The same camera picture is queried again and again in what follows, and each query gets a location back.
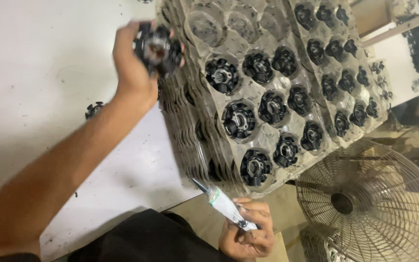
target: small black part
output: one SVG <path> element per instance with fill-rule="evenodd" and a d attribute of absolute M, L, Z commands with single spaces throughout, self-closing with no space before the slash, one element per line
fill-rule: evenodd
<path fill-rule="evenodd" d="M 342 90 L 349 92 L 349 94 L 351 94 L 355 88 L 355 82 L 353 81 L 353 76 L 349 70 L 345 69 L 342 71 L 342 78 L 339 80 L 339 87 Z"/>
<path fill-rule="evenodd" d="M 260 118 L 269 124 L 279 123 L 284 119 L 287 107 L 283 104 L 281 96 L 274 92 L 266 92 L 261 97 L 258 113 Z"/>
<path fill-rule="evenodd" d="M 324 49 L 321 47 L 321 43 L 317 40 L 310 39 L 308 40 L 308 45 L 306 47 L 308 57 L 316 65 L 320 65 L 324 61 Z"/>
<path fill-rule="evenodd" d="M 276 164 L 281 167 L 289 167 L 295 164 L 298 158 L 295 156 L 298 153 L 298 147 L 294 144 L 294 139 L 281 134 L 277 141 L 276 151 L 273 154 L 273 159 Z"/>
<path fill-rule="evenodd" d="M 300 140 L 302 147 L 307 151 L 318 150 L 322 139 L 321 129 L 313 122 L 306 122 L 303 129 L 303 137 Z"/>
<path fill-rule="evenodd" d="M 271 64 L 268 58 L 265 58 L 261 53 L 247 55 L 243 61 L 242 69 L 247 76 L 259 84 L 265 84 L 273 77 Z"/>
<path fill-rule="evenodd" d="M 153 75 L 157 70 L 162 77 L 171 76 L 180 67 L 182 61 L 181 43 L 178 40 L 169 39 L 170 32 L 164 26 L 159 26 L 155 31 L 152 31 L 151 23 L 144 22 L 140 23 L 138 31 L 141 32 L 141 36 L 134 40 L 136 43 L 134 52 L 145 65 L 148 73 Z M 165 58 L 156 64 L 157 61 L 145 57 L 146 49 L 148 51 L 156 49 L 153 51 L 156 56 Z"/>
<path fill-rule="evenodd" d="M 357 126 L 364 126 L 364 122 L 368 118 L 364 110 L 364 106 L 361 104 L 355 104 L 353 107 L 353 113 L 350 115 L 350 122 L 354 123 Z"/>
<path fill-rule="evenodd" d="M 381 68 L 379 68 L 378 63 L 373 63 L 373 65 L 371 66 L 371 71 L 375 72 L 376 74 L 379 74 L 381 72 Z"/>
<path fill-rule="evenodd" d="M 87 107 L 87 112 L 85 113 L 85 119 L 88 120 L 89 118 L 95 116 L 98 112 L 101 111 L 101 109 L 103 108 L 104 104 L 103 102 L 96 102 L 96 105 L 93 106 L 93 104 L 90 104 Z"/>
<path fill-rule="evenodd" d="M 305 30 L 310 31 L 315 26 L 311 10 L 305 8 L 304 5 L 297 5 L 294 9 L 294 13 L 297 22 L 305 28 Z"/>
<path fill-rule="evenodd" d="M 209 161 L 209 164 L 208 164 L 208 175 L 214 181 L 217 181 L 217 182 L 220 182 L 221 181 L 221 179 L 219 178 L 218 174 L 216 174 L 216 165 L 214 164 L 213 159 L 211 159 Z"/>
<path fill-rule="evenodd" d="M 251 187 L 259 187 L 266 181 L 266 174 L 270 172 L 269 159 L 259 150 L 248 149 L 240 165 L 240 175 L 244 183 Z"/>
<path fill-rule="evenodd" d="M 188 83 L 186 83 L 184 86 L 183 86 L 183 91 L 184 91 L 184 93 L 185 93 L 185 98 L 187 98 L 187 101 L 189 101 L 189 103 L 191 104 L 191 105 L 193 105 L 193 106 L 195 106 L 195 100 L 193 100 L 193 97 L 192 97 L 192 95 L 190 94 L 190 90 L 189 90 L 189 84 Z"/>
<path fill-rule="evenodd" d="M 373 100 L 373 98 L 370 98 L 370 103 L 366 107 L 366 113 L 368 114 L 368 116 L 372 116 L 374 118 L 377 118 L 378 117 L 378 110 L 376 109 L 377 106 L 378 105 Z"/>
<path fill-rule="evenodd" d="M 327 27 L 333 28 L 335 26 L 332 16 L 332 11 L 326 9 L 325 5 L 319 6 L 318 11 L 316 12 L 316 18 L 320 21 L 323 21 Z"/>
<path fill-rule="evenodd" d="M 368 81 L 368 77 L 366 77 L 366 71 L 363 69 L 362 66 L 358 67 L 358 75 L 357 75 L 358 83 L 368 87 L 370 86 L 370 82 Z"/>
<path fill-rule="evenodd" d="M 334 125 L 336 126 L 337 136 L 343 138 L 347 130 L 349 129 L 349 122 L 347 121 L 347 116 L 342 112 L 338 111 L 334 117 Z"/>
<path fill-rule="evenodd" d="M 341 62 L 344 58 L 344 48 L 338 40 L 333 40 L 326 47 L 326 55 L 334 57 L 337 61 Z"/>
<path fill-rule="evenodd" d="M 233 64 L 228 64 L 227 60 L 220 58 L 217 61 L 212 60 L 206 65 L 205 78 L 218 92 L 229 94 L 237 86 L 239 76 Z"/>
<path fill-rule="evenodd" d="M 327 74 L 323 75 L 321 80 L 321 86 L 323 87 L 323 95 L 328 101 L 334 100 L 337 93 L 337 86 L 334 79 L 330 78 Z"/>
<path fill-rule="evenodd" d="M 344 22 L 346 26 L 349 26 L 349 17 L 347 16 L 346 10 L 343 9 L 341 5 L 339 5 L 339 9 L 337 9 L 336 17 Z"/>
<path fill-rule="evenodd" d="M 357 58 L 357 51 L 358 48 L 355 45 L 355 41 L 353 39 L 348 39 L 348 41 L 346 42 L 346 44 L 344 45 L 344 50 L 347 53 L 350 53 L 353 55 L 353 57 Z"/>
<path fill-rule="evenodd" d="M 297 70 L 294 53 L 285 47 L 278 47 L 272 59 L 272 68 L 286 77 L 293 75 Z"/>
<path fill-rule="evenodd" d="M 223 112 L 223 126 L 227 134 L 232 138 L 244 139 L 255 129 L 255 115 L 253 110 L 244 109 L 243 103 L 231 104 Z"/>
<path fill-rule="evenodd" d="M 294 110 L 299 115 L 303 115 L 310 110 L 310 107 L 308 106 L 308 96 L 301 87 L 293 87 L 290 89 L 287 104 L 290 109 Z"/>
<path fill-rule="evenodd" d="M 203 131 L 201 130 L 201 122 L 200 120 L 198 122 L 196 122 L 196 126 L 195 126 L 195 134 L 196 137 L 202 141 L 202 142 L 206 142 L 206 137 L 203 134 Z"/>

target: stacked plastic trays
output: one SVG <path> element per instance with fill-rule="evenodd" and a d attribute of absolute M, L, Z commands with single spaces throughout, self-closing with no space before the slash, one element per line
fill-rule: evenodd
<path fill-rule="evenodd" d="M 345 1 L 162 0 L 156 11 L 186 45 L 160 101 L 190 177 L 259 198 L 387 119 L 389 86 L 377 86 Z"/>

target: person's left hand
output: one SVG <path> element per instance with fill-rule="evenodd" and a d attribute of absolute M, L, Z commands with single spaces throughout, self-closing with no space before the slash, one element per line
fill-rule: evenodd
<path fill-rule="evenodd" d="M 249 198 L 233 200 L 240 215 L 258 225 L 259 230 L 244 231 L 226 219 L 219 237 L 219 248 L 228 257 L 237 261 L 253 261 L 267 257 L 274 247 L 274 233 L 269 206 L 265 202 L 253 202 Z"/>

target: white work surface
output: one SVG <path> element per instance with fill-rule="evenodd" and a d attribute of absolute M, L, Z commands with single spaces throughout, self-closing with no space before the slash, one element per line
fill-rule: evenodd
<path fill-rule="evenodd" d="M 89 104 L 113 97 L 115 31 L 153 16 L 154 4 L 137 0 L 0 0 L 0 186 L 85 123 Z M 130 211 L 161 211 L 201 191 L 179 176 L 156 104 L 77 193 L 40 239 L 44 261 L 89 243 Z"/>

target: metal fan guard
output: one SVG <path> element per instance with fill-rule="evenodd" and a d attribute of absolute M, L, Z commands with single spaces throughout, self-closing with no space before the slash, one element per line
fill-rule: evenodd
<path fill-rule="evenodd" d="M 302 173 L 296 185 L 311 228 L 348 258 L 419 261 L 419 168 L 401 154 L 358 141 Z"/>

